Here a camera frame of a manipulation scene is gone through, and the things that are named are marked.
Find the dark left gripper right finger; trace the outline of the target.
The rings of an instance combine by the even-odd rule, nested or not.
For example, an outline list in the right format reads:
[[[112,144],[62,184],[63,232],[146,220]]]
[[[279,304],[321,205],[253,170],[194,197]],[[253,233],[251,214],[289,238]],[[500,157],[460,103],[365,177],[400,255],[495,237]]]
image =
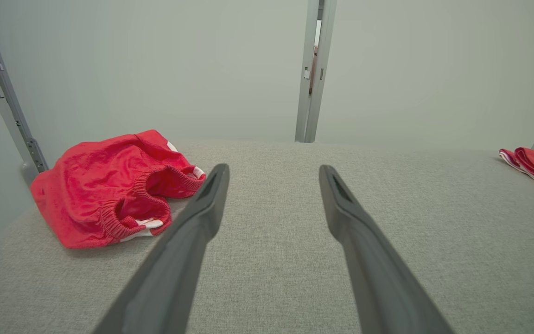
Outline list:
[[[321,165],[318,177],[329,231],[347,261],[362,334],[454,334],[334,167]]]

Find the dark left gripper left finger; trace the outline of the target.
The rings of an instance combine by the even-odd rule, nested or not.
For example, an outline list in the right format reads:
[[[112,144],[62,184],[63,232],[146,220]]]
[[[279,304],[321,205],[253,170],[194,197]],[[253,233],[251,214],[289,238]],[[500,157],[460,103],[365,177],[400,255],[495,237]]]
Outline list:
[[[227,164],[212,169],[93,334],[186,334],[206,246],[220,229],[229,180]]]

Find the red shorts with elastic waistband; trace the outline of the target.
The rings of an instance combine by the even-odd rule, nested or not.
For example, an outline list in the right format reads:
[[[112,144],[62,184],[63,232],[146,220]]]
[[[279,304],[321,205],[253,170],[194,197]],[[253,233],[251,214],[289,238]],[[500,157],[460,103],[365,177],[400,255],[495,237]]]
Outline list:
[[[161,133],[151,129],[68,149],[30,190],[66,249],[97,249],[162,233],[168,199],[193,196],[205,182]]]

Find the grey double partition post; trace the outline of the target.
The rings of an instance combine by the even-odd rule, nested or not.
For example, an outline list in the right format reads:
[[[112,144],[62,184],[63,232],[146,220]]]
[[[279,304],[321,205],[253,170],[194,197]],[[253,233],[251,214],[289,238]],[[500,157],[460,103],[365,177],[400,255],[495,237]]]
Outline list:
[[[295,124],[296,142],[314,142],[328,74],[338,0],[309,0]]]

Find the grey partition post with brackets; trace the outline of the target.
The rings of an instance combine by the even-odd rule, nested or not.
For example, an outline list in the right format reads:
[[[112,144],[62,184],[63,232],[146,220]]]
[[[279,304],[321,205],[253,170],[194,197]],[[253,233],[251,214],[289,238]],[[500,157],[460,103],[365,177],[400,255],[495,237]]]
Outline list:
[[[8,68],[0,52],[0,116],[22,159],[19,173],[28,187],[39,173],[49,169],[38,141],[32,135],[21,108]]]

